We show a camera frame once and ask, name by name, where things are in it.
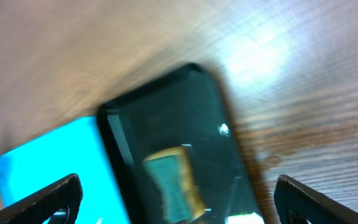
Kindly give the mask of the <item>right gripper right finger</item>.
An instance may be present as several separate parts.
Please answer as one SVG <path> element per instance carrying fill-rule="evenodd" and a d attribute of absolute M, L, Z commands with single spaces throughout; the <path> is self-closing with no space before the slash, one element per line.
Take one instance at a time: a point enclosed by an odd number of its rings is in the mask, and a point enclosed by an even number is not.
<path fill-rule="evenodd" d="M 358 224 L 358 213 L 305 184 L 280 175 L 274 203 L 281 223 Z"/>

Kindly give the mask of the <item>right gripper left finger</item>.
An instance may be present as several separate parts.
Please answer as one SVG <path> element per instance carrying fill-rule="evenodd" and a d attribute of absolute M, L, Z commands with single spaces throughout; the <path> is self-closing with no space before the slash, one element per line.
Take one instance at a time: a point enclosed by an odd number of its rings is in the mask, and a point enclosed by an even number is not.
<path fill-rule="evenodd" d="M 76 222 L 83 189 L 77 174 L 69 174 L 0 210 L 0 224 Z"/>

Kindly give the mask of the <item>green yellow sponge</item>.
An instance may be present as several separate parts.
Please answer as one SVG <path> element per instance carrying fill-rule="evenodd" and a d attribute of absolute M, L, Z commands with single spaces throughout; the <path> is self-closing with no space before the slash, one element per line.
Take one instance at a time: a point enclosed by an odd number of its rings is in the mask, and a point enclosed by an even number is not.
<path fill-rule="evenodd" d="M 163 218 L 168 223 L 191 223 L 205 214 L 187 146 L 148 155 L 143 165 L 162 196 Z"/>

